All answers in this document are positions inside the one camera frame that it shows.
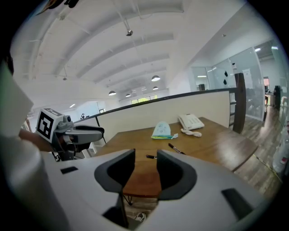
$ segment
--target shoe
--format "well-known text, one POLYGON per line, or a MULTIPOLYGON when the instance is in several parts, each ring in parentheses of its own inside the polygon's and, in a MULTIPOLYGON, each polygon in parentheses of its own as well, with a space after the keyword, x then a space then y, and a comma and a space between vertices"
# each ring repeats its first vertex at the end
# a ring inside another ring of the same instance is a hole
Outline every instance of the shoe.
POLYGON ((144 222, 146 220, 146 214, 145 213, 138 213, 135 217, 136 221, 144 222))

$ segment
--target person's arm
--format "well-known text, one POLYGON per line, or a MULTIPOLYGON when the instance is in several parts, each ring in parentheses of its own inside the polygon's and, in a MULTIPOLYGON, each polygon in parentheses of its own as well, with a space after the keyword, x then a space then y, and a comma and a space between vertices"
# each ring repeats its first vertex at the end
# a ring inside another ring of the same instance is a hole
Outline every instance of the person's arm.
POLYGON ((27 125, 28 125, 29 131, 32 132, 31 127, 30 127, 30 121, 29 121, 29 119, 27 119, 27 118, 26 118, 26 123, 27 123, 27 125))
POLYGON ((32 142, 34 145, 36 145, 40 151, 45 152, 53 152, 53 149, 48 141, 46 141, 44 138, 42 138, 37 133, 29 132, 25 129, 21 129, 19 132, 19 137, 21 139, 28 140, 32 142))

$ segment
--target handrail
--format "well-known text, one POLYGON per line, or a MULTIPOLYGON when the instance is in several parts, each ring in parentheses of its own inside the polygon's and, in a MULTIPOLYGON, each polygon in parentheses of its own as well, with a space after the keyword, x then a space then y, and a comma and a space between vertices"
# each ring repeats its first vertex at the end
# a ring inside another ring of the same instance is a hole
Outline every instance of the handrail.
POLYGON ((78 122, 81 122, 81 121, 84 121, 84 120, 88 120, 88 119, 91 119, 91 118, 94 118, 94 117, 97 117, 97 116, 102 116, 102 115, 105 115, 105 114, 108 114, 108 113, 112 113, 112 112, 115 112, 115 111, 120 111, 120 110, 124 110, 124 109, 127 109, 127 108, 131 108, 131 107, 135 107, 135 106, 141 106, 141 105, 144 105, 144 104, 158 102, 158 101, 162 101, 162 100, 174 99, 174 98, 186 97, 186 96, 193 96, 193 95, 200 95, 200 94, 206 94, 206 93, 213 93, 213 92, 226 92, 226 91, 229 91, 229 93, 235 93, 236 90, 237 90, 237 88, 222 88, 222 89, 205 90, 205 91, 199 91, 199 92, 187 92, 187 93, 178 94, 178 95, 165 96, 165 97, 158 98, 158 99, 152 99, 152 100, 148 100, 148 101, 145 101, 145 102, 140 102, 140 103, 136 103, 136 104, 122 106, 122 107, 119 107, 119 108, 116 108, 116 109, 112 109, 112 110, 109 110, 109 111, 106 111, 106 112, 103 112, 103 113, 98 113, 98 114, 92 115, 90 117, 84 118, 82 120, 78 120, 78 121, 76 121, 74 123, 78 123, 78 122))
POLYGON ((144 104, 149 104, 149 103, 154 103, 154 102, 158 102, 158 101, 163 101, 163 100, 168 100, 168 99, 174 99, 174 98, 180 98, 180 97, 186 97, 186 96, 193 96, 193 95, 200 95, 200 94, 206 94, 206 93, 215 93, 215 92, 226 92, 229 91, 229 93, 234 93, 235 94, 235 99, 236 102, 230 103, 230 105, 235 104, 235 112, 234 113, 230 113, 230 114, 234 114, 234 123, 233 123, 233 131, 237 132, 237 133, 241 133, 244 127, 244 122, 245 122, 245 113, 246 113, 246 91, 245 89, 245 83, 242 83, 242 75, 240 75, 242 73, 239 73, 238 76, 238 84, 237 84, 237 88, 222 88, 222 89, 214 89, 214 90, 205 90, 205 91, 198 91, 198 92, 188 92, 188 93, 183 93, 183 94, 178 94, 178 95, 172 95, 172 96, 166 96, 166 97, 162 97, 162 98, 158 98, 158 99, 153 99, 153 100, 149 100, 149 101, 145 101, 145 102, 140 102, 140 103, 136 103, 136 104, 131 104, 131 105, 127 105, 127 106, 122 106, 116 109, 112 109, 103 113, 99 113, 99 114, 95 114, 92 115, 90 117, 84 118, 82 120, 78 120, 75 123, 84 121, 84 120, 88 120, 88 119, 92 119, 95 118, 97 121, 98 126, 100 126, 99 122, 98 122, 98 116, 102 116, 108 113, 112 113, 115 111, 121 111, 124 109, 128 109, 131 107, 135 107, 135 106, 141 106, 144 104))

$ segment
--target black cutout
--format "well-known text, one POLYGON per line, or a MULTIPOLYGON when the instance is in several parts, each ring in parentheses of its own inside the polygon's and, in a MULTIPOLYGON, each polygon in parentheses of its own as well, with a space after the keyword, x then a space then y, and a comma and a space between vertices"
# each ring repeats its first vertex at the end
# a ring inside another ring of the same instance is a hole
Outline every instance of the black cutout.
POLYGON ((128 221, 126 218, 126 212, 124 210, 124 204, 123 204, 123 200, 122 197, 118 197, 117 199, 117 204, 114 207, 111 207, 109 210, 107 210, 103 216, 110 220, 111 222, 125 227, 128 227, 128 221))
POLYGON ((157 157, 157 169, 162 186, 158 200, 180 199, 195 186, 197 182, 195 169, 162 150, 157 151, 157 157))
POLYGON ((222 195, 225 197, 226 201, 239 220, 253 211, 249 203, 235 189, 222 190, 222 195))
POLYGON ((134 168, 135 149, 132 149, 101 164, 94 171, 95 180, 104 190, 119 194, 116 205, 109 208, 103 216, 122 227, 128 227, 122 200, 122 189, 129 180, 134 168))
POLYGON ((77 168, 77 167, 74 167, 74 166, 60 169, 60 171, 62 172, 62 174, 70 173, 70 172, 76 171, 76 170, 78 170, 78 168, 77 168))

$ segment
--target ceiling beam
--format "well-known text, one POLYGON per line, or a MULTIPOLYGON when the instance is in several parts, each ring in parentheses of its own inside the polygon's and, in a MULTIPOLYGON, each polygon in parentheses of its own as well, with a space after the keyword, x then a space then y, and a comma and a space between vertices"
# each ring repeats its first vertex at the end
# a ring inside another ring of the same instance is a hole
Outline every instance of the ceiling beam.
POLYGON ((110 51, 107 51, 106 53, 102 54, 99 57, 96 57, 91 63, 90 65, 85 66, 84 68, 82 68, 78 73, 77 73, 77 77, 81 78, 82 76, 84 76, 87 72, 89 72, 92 68, 96 67, 97 65, 99 65, 100 63, 102 63, 104 60, 107 60, 119 53, 122 53, 128 49, 137 47, 137 46, 141 46, 144 44, 148 44, 148 43, 152 43, 152 42, 160 42, 160 41, 167 41, 167 40, 173 40, 173 33, 162 33, 162 34, 157 34, 157 35, 153 35, 150 37, 147 37, 147 39, 145 41, 142 41, 141 38, 135 40, 135 43, 132 42, 127 42, 125 44, 121 44, 120 46, 116 47, 113 49, 113 53, 111 53, 110 51))
MULTIPOLYGON (((142 16, 151 15, 151 14, 183 14, 184 11, 182 6, 177 4, 176 6, 167 6, 167 7, 152 7, 147 9, 142 9, 142 16)), ((131 10, 127 12, 123 12, 123 17, 127 20, 131 18, 136 18, 139 15, 137 13, 131 13, 131 10)), ((62 60, 54 69, 54 74, 59 74, 63 67, 68 63, 68 61, 73 57, 73 55, 79 51, 87 42, 89 42, 92 38, 105 31, 106 29, 113 27, 114 25, 121 23, 121 19, 117 14, 110 14, 106 18, 101 21, 98 21, 93 28, 88 29, 90 31, 90 35, 85 34, 84 37, 79 38, 77 41, 73 42, 71 46, 68 47, 65 60, 62 60)))
POLYGON ((153 69, 153 70, 149 70, 149 71, 141 71, 137 74, 133 74, 125 79, 120 79, 118 81, 115 81, 111 84, 107 84, 107 87, 112 87, 112 86, 115 86, 117 84, 120 84, 120 83, 123 83, 125 81, 128 81, 128 80, 131 80, 131 79, 136 79, 136 78, 139 78, 139 77, 142 77, 144 75, 148 75, 148 74, 154 74, 154 73, 157 73, 157 72, 163 72, 163 71, 166 71, 167 68, 166 67, 160 67, 160 68, 157 68, 157 69, 153 69))
POLYGON ((161 55, 155 55, 152 57, 148 57, 146 59, 142 59, 142 63, 140 63, 138 60, 136 61, 132 61, 130 63, 128 63, 126 66, 118 66, 115 69, 112 69, 111 71, 106 72, 105 74, 103 74, 102 76, 100 76, 99 78, 95 79, 94 82, 95 83, 99 83, 101 81, 103 81, 106 78, 109 78, 115 74, 118 74, 124 70, 142 65, 142 64, 147 64, 147 63, 152 63, 152 62, 156 62, 156 61, 160 61, 160 60, 168 60, 170 58, 169 54, 161 54, 161 55))

